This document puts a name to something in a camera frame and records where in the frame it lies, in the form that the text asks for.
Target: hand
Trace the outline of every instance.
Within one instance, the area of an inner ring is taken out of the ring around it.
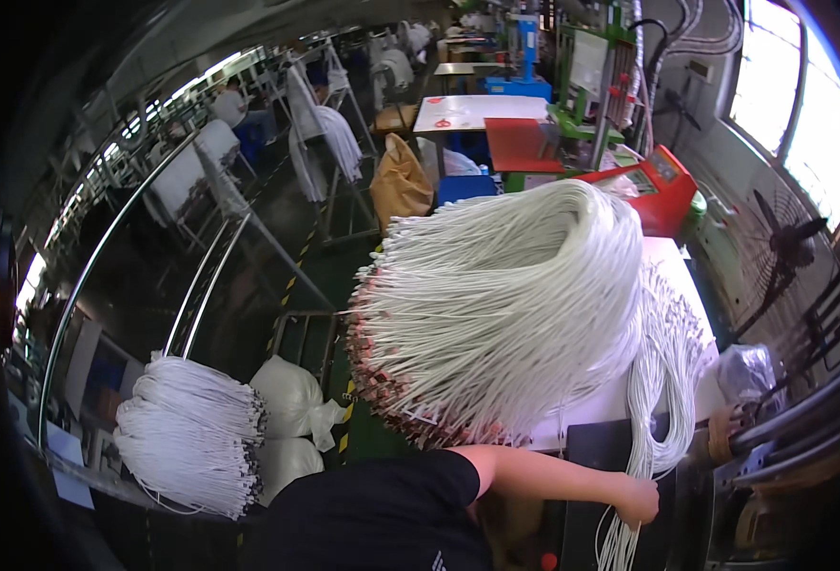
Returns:
[[[629,529],[635,531],[640,523],[651,523],[657,515],[657,505],[656,482],[626,476],[622,498],[615,508],[616,514]]]

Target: green machine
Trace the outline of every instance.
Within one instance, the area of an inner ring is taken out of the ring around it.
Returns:
[[[547,106],[550,122],[542,125],[543,158],[555,158],[563,172],[512,172],[504,176],[505,191],[601,170],[602,162],[624,166],[635,160],[624,147],[606,153],[608,144],[624,142],[620,133],[634,104],[628,91],[635,66],[636,32],[623,24],[617,0],[603,6],[601,26],[563,22],[557,29],[556,103]]]

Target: brown paper bag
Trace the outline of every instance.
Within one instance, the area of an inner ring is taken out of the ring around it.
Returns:
[[[423,216],[433,205],[433,186],[411,148],[393,132],[385,137],[385,154],[368,188],[383,236],[391,217]]]

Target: black t-shirt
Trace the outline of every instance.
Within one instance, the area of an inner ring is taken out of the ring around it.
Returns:
[[[306,476],[271,502],[258,553],[272,570],[492,569],[465,510],[479,488],[474,465],[452,451]]]

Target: red machine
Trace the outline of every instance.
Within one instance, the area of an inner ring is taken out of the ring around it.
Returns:
[[[631,198],[629,203],[642,218],[642,233],[646,236],[676,236],[689,211],[689,203],[699,189],[677,158],[659,144],[654,147],[654,153],[638,165],[573,178],[595,183],[619,175],[626,175],[639,187],[639,197]]]

